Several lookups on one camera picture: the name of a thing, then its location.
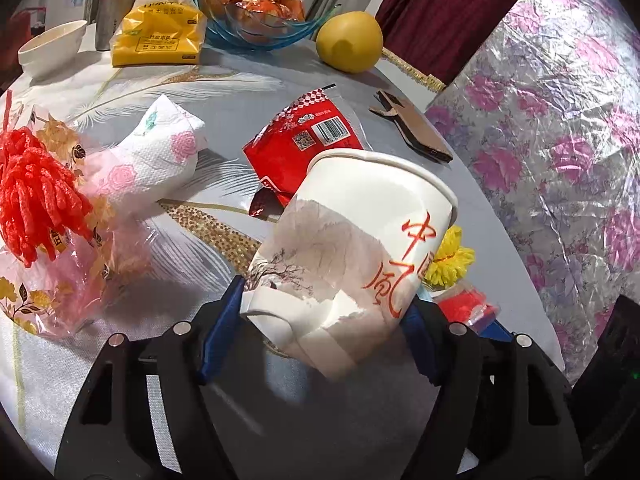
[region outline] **yellow packaged bag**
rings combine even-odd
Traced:
[[[111,38],[111,64],[197,64],[206,28],[193,0],[136,0]]]

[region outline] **dark red curtain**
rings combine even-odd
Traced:
[[[385,47],[449,84],[517,0],[383,0]]]

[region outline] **yellow pear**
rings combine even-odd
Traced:
[[[359,10],[346,12],[332,17],[320,28],[316,50],[327,65],[343,72],[364,72],[380,59],[382,31],[370,14]]]

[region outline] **round table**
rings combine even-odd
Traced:
[[[122,140],[164,93],[206,122],[209,150],[200,152],[190,183],[162,201],[169,214],[160,206],[148,212],[158,231],[154,274],[128,286],[102,319],[74,338],[51,342],[0,316],[0,401],[50,470],[66,418],[108,336],[156,336],[190,319],[202,303],[220,297],[236,273],[224,257],[228,244],[255,250],[268,234],[274,219],[246,214],[257,178],[242,146],[294,99],[330,83],[356,111],[374,150],[416,162],[450,186],[460,204],[463,243],[476,250],[468,279],[501,307],[498,319],[508,330],[531,335],[563,368],[526,268],[466,167],[457,157],[448,165],[423,158],[405,145],[392,122],[369,111],[377,89],[399,93],[379,72],[337,72],[318,60],[310,41],[265,54],[206,48],[199,67],[114,69],[108,52],[93,51],[94,33],[89,27],[71,66],[41,82],[21,76],[12,86],[12,110],[40,105],[108,145]],[[175,468],[157,378],[149,377],[148,384],[162,460]],[[399,331],[353,373],[331,383],[267,350],[248,323],[222,373],[205,388],[212,421],[242,480],[399,478],[436,395],[416,371]]]

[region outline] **metal bolt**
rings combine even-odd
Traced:
[[[466,334],[466,326],[462,323],[451,323],[449,325],[449,332],[453,335],[465,335]]]
[[[113,334],[108,340],[109,346],[120,346],[124,343],[124,336],[122,334]]]
[[[174,333],[177,335],[185,335],[189,330],[191,330],[191,323],[188,321],[181,321],[174,325]]]
[[[516,336],[516,343],[518,343],[523,348],[529,348],[533,341],[531,341],[531,338],[526,334],[518,334]]]

